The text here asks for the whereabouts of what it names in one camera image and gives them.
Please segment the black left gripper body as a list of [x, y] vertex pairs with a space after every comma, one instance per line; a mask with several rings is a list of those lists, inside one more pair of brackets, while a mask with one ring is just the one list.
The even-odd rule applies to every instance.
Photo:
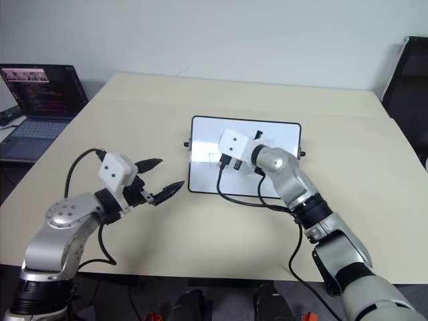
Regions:
[[144, 181], [139, 177], [135, 177], [133, 182], [125, 186], [122, 194], [131, 207], [137, 207], [145, 203], [153, 203], [153, 196], [144, 190]]

